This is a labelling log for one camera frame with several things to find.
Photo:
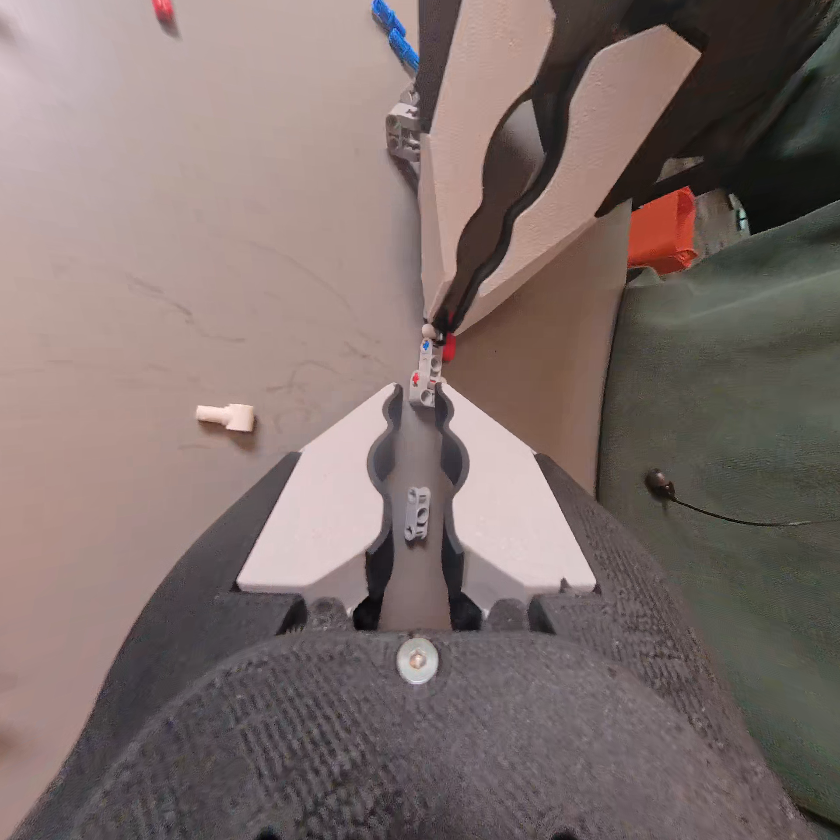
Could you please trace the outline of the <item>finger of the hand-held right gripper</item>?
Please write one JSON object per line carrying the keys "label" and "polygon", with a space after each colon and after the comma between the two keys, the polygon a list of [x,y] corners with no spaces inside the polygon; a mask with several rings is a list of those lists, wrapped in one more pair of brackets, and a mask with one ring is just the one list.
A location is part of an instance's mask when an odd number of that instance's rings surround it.
{"label": "finger of the hand-held right gripper", "polygon": [[555,22],[547,1],[418,4],[418,205],[430,322],[455,321],[459,242],[484,200],[490,142],[537,80]]}
{"label": "finger of the hand-held right gripper", "polygon": [[489,315],[595,223],[595,213],[700,58],[665,25],[592,58],[570,101],[558,167],[513,222],[499,267],[479,286],[457,333]]}

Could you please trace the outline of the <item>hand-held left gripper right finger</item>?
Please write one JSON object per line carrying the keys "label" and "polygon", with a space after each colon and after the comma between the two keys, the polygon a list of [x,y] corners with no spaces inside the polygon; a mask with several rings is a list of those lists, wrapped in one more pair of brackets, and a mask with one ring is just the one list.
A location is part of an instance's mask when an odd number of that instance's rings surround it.
{"label": "hand-held left gripper right finger", "polygon": [[436,386],[440,465],[451,484],[442,568],[453,621],[500,601],[596,590],[596,578],[536,453],[447,384]]}

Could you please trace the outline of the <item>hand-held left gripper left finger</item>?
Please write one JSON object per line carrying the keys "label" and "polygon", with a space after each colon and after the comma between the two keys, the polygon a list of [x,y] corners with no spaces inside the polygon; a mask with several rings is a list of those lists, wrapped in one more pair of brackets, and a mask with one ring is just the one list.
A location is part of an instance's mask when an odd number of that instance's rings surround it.
{"label": "hand-held left gripper left finger", "polygon": [[380,602],[394,563],[392,504],[403,388],[388,384],[314,438],[236,580],[242,592],[334,598],[348,610]]}

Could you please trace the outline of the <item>grey lego liftarm assembly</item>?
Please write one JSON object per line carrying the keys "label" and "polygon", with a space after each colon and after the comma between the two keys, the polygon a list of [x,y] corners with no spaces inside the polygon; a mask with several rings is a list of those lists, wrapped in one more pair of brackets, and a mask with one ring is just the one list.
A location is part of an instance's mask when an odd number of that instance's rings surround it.
{"label": "grey lego liftarm assembly", "polygon": [[408,385],[408,402],[416,410],[435,405],[435,389],[442,378],[445,346],[445,335],[426,322],[421,328],[416,369]]}

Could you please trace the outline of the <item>light grey lego connector block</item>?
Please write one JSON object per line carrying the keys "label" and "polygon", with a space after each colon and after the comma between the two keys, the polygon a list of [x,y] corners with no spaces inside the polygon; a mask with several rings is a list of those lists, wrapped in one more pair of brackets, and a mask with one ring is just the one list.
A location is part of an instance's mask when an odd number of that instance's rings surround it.
{"label": "light grey lego connector block", "polygon": [[411,486],[406,494],[404,540],[406,543],[424,541],[427,537],[431,491],[426,486]]}

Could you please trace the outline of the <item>white lego pin connector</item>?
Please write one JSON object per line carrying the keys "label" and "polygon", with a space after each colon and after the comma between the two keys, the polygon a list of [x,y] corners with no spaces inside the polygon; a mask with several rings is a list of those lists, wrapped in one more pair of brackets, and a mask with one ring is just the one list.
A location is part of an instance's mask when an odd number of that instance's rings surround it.
{"label": "white lego pin connector", "polygon": [[256,425],[255,408],[240,403],[225,406],[199,405],[195,410],[195,419],[201,424],[218,425],[238,434],[252,434]]}

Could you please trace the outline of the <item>red orange plastic object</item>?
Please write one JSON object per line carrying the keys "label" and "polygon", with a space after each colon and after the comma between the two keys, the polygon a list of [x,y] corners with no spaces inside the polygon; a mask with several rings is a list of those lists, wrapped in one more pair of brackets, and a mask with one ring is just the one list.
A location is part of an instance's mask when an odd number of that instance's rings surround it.
{"label": "red orange plastic object", "polygon": [[633,211],[627,267],[652,268],[660,276],[690,268],[697,259],[696,197],[683,187]]}

